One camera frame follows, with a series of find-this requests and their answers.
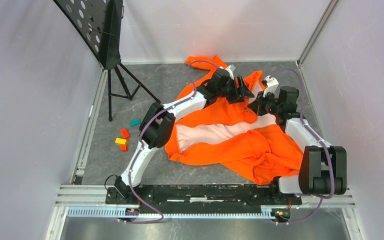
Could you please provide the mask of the orange jacket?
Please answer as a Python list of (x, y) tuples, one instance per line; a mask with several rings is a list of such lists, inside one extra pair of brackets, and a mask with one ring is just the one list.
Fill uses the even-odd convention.
[(275, 116), (250, 110), (251, 102), (229, 104), (219, 98), (178, 119), (164, 147), (169, 160), (192, 166), (220, 164), (258, 185), (297, 175), (302, 150), (276, 124)]

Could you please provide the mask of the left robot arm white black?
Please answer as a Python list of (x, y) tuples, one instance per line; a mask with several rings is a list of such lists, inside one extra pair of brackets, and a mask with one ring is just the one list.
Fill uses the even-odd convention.
[(166, 104), (155, 102), (149, 107), (139, 127), (136, 150), (127, 168), (114, 183), (117, 196), (125, 204), (136, 200), (135, 187), (141, 183), (143, 173), (155, 152), (168, 143), (178, 120), (214, 104), (219, 98), (225, 98), (229, 104), (236, 104), (255, 96), (242, 76), (234, 76), (229, 68), (219, 67), (210, 79), (192, 86), (192, 92), (179, 100)]

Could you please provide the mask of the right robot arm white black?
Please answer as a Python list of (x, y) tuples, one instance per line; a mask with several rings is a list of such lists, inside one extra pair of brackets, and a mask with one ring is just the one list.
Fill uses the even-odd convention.
[(303, 152), (299, 173), (274, 179), (269, 199), (282, 204), (289, 194), (331, 198), (347, 191), (347, 152), (324, 140), (298, 111), (299, 90), (282, 86), (278, 96), (268, 90), (260, 91), (248, 107), (258, 116), (275, 116), (278, 126)]

